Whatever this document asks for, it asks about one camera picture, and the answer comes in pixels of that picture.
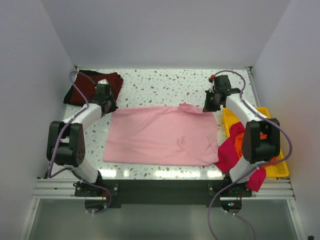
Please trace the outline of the pink t shirt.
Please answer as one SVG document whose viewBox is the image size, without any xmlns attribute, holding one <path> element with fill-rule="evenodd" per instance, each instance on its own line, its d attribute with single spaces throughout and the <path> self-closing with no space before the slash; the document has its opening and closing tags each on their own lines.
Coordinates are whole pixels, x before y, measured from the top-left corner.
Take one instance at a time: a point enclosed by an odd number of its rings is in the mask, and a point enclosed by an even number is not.
<svg viewBox="0 0 320 240">
<path fill-rule="evenodd" d="M 104 162 L 202 167 L 218 162 L 218 124 L 191 104 L 117 109 Z"/>
</svg>

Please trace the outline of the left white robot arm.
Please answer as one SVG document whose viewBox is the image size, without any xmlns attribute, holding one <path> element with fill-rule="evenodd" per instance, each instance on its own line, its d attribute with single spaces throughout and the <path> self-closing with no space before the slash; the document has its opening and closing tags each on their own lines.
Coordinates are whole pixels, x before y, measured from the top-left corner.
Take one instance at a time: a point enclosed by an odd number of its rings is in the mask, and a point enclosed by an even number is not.
<svg viewBox="0 0 320 240">
<path fill-rule="evenodd" d="M 112 86 L 98 83 L 94 94 L 71 117 L 53 121 L 49 125 L 46 157 L 49 161 L 48 178 L 63 171 L 71 171 L 78 179 L 87 182 L 86 191 L 99 196 L 104 184 L 98 180 L 100 172 L 86 160 L 85 130 L 95 121 L 117 110 Z"/>
</svg>

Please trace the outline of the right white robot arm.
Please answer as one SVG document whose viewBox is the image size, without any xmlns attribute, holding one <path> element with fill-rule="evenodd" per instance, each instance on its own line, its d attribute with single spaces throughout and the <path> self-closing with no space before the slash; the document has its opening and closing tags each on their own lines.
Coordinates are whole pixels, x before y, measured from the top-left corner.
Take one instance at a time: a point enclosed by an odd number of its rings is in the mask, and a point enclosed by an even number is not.
<svg viewBox="0 0 320 240">
<path fill-rule="evenodd" d="M 240 190 L 260 167 L 280 154 L 280 123 L 276 118 L 268 118 L 248 103 L 243 91 L 231 86 L 227 75 L 212 75 L 210 89 L 206 90 L 203 112 L 217 112 L 221 107 L 231 110 L 244 126 L 241 145 L 242 157 L 228 171 L 230 180 L 223 183 L 223 192 L 230 197 Z"/>
</svg>

